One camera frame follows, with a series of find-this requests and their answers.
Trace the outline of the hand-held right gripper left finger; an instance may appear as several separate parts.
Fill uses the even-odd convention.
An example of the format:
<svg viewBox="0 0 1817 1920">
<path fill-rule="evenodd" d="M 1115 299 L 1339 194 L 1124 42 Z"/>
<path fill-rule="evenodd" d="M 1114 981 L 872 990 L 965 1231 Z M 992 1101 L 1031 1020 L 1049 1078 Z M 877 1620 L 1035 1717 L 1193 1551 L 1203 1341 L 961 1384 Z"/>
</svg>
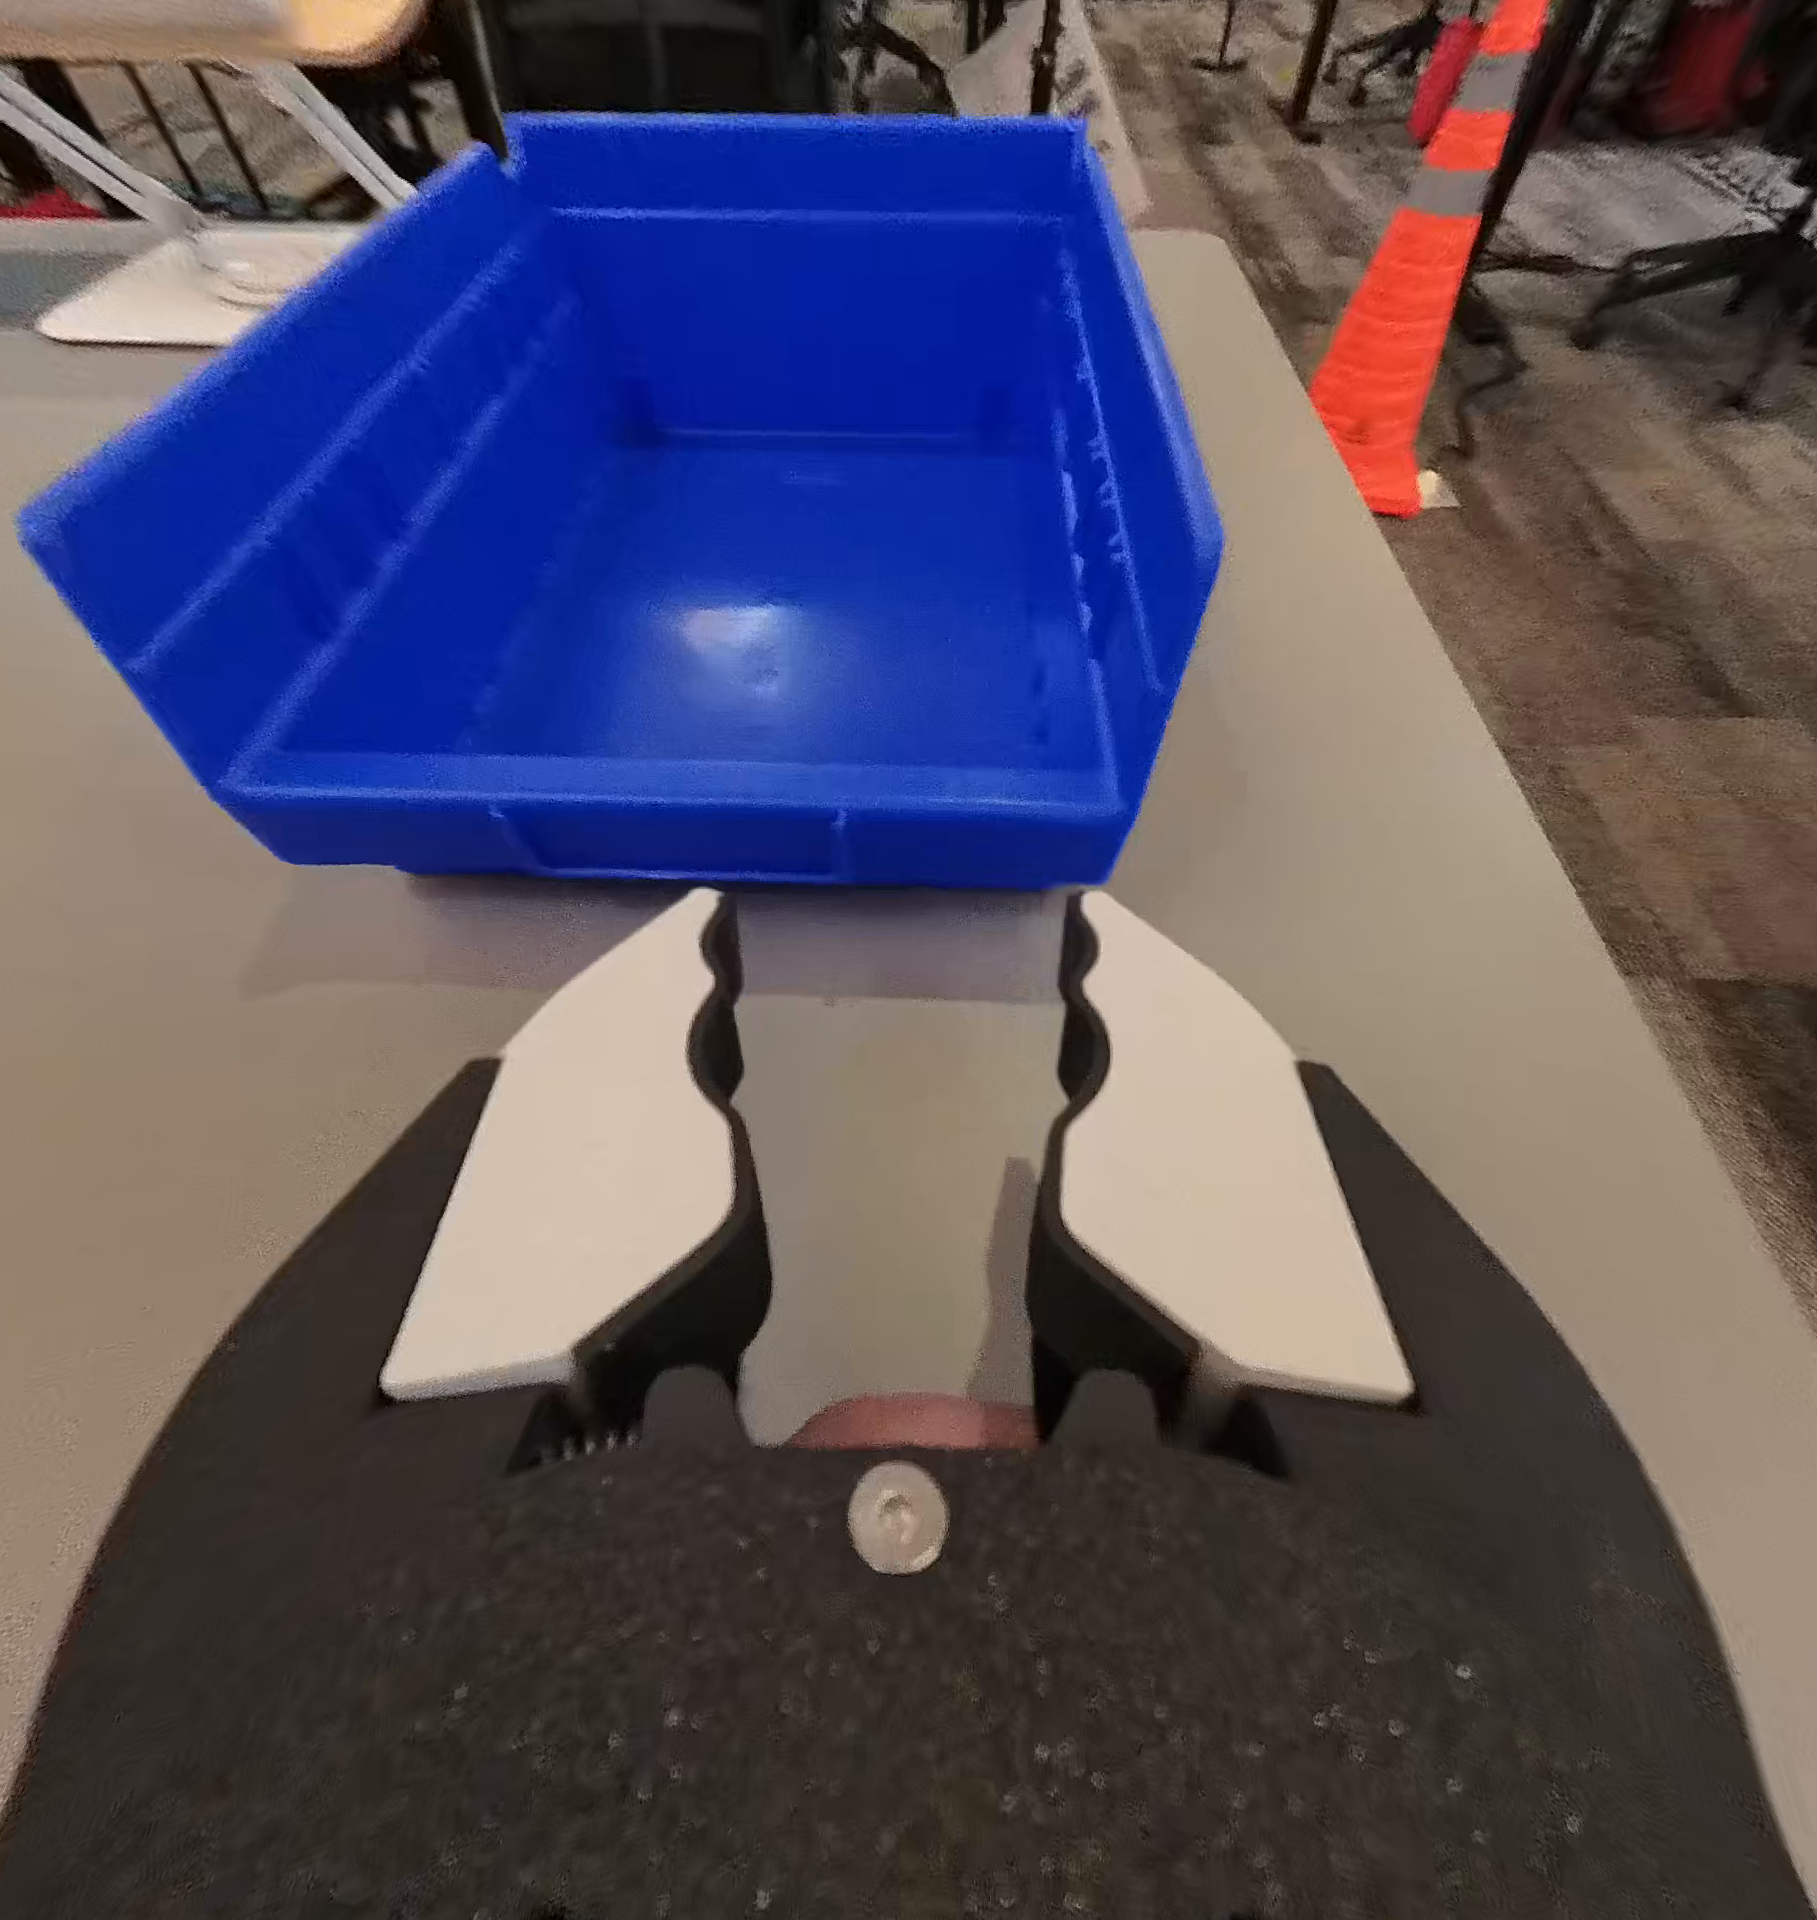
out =
<svg viewBox="0 0 1817 1920">
<path fill-rule="evenodd" d="M 737 1032 L 737 905 L 692 890 L 499 1048 L 383 1357 L 395 1406 L 553 1388 L 610 1439 L 665 1377 L 729 1406 L 773 1304 Z"/>
</svg>

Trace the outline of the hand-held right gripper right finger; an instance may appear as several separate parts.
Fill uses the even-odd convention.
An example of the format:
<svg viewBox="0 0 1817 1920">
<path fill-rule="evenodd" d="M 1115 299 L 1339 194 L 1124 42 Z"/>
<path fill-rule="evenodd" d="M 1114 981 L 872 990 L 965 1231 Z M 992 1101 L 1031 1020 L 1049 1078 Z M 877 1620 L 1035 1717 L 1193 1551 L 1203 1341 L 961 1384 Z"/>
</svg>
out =
<svg viewBox="0 0 1817 1920">
<path fill-rule="evenodd" d="M 1265 1013 L 1119 905 L 1062 913 L 1062 1109 L 1025 1266 L 1035 1421 L 1119 1377 L 1203 1448 L 1255 1392 L 1412 1411 L 1417 1384 Z"/>
</svg>

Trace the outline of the blue plastic bin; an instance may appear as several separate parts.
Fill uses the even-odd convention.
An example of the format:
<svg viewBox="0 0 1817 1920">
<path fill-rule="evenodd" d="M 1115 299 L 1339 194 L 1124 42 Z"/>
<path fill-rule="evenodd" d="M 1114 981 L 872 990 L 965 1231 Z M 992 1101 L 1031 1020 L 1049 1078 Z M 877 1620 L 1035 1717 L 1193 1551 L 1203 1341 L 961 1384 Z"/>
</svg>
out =
<svg viewBox="0 0 1817 1920">
<path fill-rule="evenodd" d="M 1062 119 L 521 113 L 20 539 L 299 866 L 1100 884 L 1228 550 Z"/>
</svg>

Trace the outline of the orange traffic cone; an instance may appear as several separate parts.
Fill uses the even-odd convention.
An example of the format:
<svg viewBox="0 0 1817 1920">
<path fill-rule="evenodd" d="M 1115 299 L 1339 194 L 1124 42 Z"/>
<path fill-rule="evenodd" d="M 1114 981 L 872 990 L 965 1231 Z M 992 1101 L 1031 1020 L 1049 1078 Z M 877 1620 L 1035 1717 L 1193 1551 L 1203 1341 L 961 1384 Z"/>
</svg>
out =
<svg viewBox="0 0 1817 1920">
<path fill-rule="evenodd" d="M 1309 401 L 1374 516 L 1424 510 L 1417 430 L 1546 10 L 1496 2 L 1309 383 Z"/>
</svg>

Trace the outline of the wooden sign board on stand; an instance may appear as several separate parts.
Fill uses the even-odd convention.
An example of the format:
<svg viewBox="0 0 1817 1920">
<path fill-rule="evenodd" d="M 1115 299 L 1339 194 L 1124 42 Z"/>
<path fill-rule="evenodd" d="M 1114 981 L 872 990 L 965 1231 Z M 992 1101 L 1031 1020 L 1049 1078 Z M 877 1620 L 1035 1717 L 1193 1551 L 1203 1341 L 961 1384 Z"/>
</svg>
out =
<svg viewBox="0 0 1817 1920">
<path fill-rule="evenodd" d="M 421 25 L 424 2 L 0 2 L 0 123 L 128 210 L 156 245 L 45 312 L 50 343 L 227 348 L 344 252 L 360 228 L 325 219 L 223 224 L 45 104 L 3 62 L 215 66 L 252 86 L 340 164 L 378 218 L 415 189 L 308 78 L 368 68 Z"/>
</svg>

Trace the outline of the black office chair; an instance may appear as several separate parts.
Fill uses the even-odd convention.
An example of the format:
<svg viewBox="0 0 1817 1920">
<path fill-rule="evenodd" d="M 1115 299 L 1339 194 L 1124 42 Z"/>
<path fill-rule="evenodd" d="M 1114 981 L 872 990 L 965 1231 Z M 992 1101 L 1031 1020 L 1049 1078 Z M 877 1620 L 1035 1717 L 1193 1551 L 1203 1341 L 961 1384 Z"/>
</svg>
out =
<svg viewBox="0 0 1817 1920">
<path fill-rule="evenodd" d="M 1625 307 L 1724 286 L 1725 314 L 1756 302 L 1764 314 L 1756 352 L 1719 401 L 1758 411 L 1788 371 L 1817 363 L 1817 142 L 1793 148 L 1793 182 L 1803 201 L 1764 228 L 1625 255 L 1571 324 L 1568 344 L 1595 352 Z"/>
<path fill-rule="evenodd" d="M 837 2 L 473 2 L 498 104 L 530 113 L 827 113 Z"/>
</svg>

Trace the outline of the black tripod stand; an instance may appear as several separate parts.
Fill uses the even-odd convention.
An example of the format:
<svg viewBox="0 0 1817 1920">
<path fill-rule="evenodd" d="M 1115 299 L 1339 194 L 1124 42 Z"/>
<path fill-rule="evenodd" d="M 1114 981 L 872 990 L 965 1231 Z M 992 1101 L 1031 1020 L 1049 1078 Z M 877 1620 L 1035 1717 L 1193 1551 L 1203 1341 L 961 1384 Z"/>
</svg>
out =
<svg viewBox="0 0 1817 1920">
<path fill-rule="evenodd" d="M 1479 451 L 1479 417 L 1486 401 L 1506 393 L 1527 360 L 1519 348 L 1508 316 L 1491 302 L 1482 286 L 1482 270 L 1494 266 L 1494 240 L 1506 219 L 1508 198 L 1544 142 L 1544 124 L 1562 95 L 1580 49 L 1592 32 L 1597 2 L 1553 2 L 1544 12 L 1544 39 L 1527 55 L 1519 78 L 1519 106 L 1506 132 L 1494 182 L 1482 206 L 1482 228 L 1471 249 L 1468 274 L 1454 312 L 1454 339 L 1476 359 L 1471 373 L 1454 400 L 1454 457 L 1468 463 Z"/>
</svg>

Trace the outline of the printed paper on black stand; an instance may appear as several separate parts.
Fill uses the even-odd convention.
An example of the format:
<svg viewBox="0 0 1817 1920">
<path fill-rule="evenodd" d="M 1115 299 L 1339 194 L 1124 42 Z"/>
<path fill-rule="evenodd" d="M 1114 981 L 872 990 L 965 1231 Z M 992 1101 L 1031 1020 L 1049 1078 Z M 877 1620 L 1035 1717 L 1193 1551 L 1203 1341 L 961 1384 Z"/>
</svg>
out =
<svg viewBox="0 0 1817 1920">
<path fill-rule="evenodd" d="M 1056 16 L 1046 113 L 1082 123 L 1089 143 L 1105 159 L 1124 219 L 1136 226 L 1152 210 L 1152 189 L 1089 2 L 1056 2 Z M 1025 117 L 1031 109 L 1043 22 L 1046 2 L 1010 2 L 1004 25 L 946 68 L 946 90 L 961 117 Z"/>
</svg>

